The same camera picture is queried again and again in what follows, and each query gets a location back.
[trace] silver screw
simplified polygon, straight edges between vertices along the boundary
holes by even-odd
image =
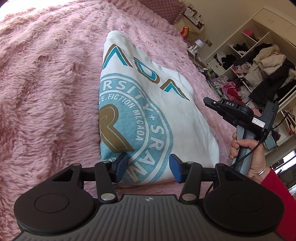
[[[182,199],[185,201],[193,201],[196,199],[196,196],[192,193],[186,193],[182,195]]]
[[[101,199],[104,201],[111,201],[115,198],[115,195],[113,193],[104,193],[101,195]]]

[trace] shirt sleeve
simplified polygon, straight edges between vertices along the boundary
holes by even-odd
[[[296,200],[273,170],[261,185],[277,194],[284,203],[284,216],[276,232],[286,241],[296,241]]]

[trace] hand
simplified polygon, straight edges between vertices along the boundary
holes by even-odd
[[[233,133],[232,135],[233,140],[231,141],[231,148],[228,157],[233,160],[235,157],[238,156],[238,151],[240,146],[248,147],[252,150],[257,144],[258,141],[247,138],[247,139],[240,139],[237,140],[237,133]],[[251,163],[251,168],[247,174],[248,178],[252,178],[255,182],[261,184],[261,182],[265,179],[265,177],[270,172],[270,167],[268,167],[261,175],[258,173],[266,167],[266,161],[264,156],[264,149],[263,145],[260,144],[257,149],[253,152],[253,158]]]

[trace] pink pillow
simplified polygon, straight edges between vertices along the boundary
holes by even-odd
[[[178,0],[139,0],[140,3],[166,19],[170,24],[178,21],[185,6]]]

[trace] gray handle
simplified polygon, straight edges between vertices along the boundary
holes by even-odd
[[[248,130],[245,130],[241,126],[237,126],[237,139],[246,139],[246,138],[255,139],[255,137],[256,137],[256,135],[254,133],[252,133]],[[249,148],[240,147],[238,149],[239,154],[236,158],[233,159],[232,164],[234,164],[236,162],[236,160],[239,160],[243,156],[248,154],[250,151],[251,150]],[[250,170],[252,158],[253,158],[253,153],[251,155],[249,155],[248,157],[246,157],[243,161],[241,161],[240,163],[235,165],[234,169],[246,176]]]

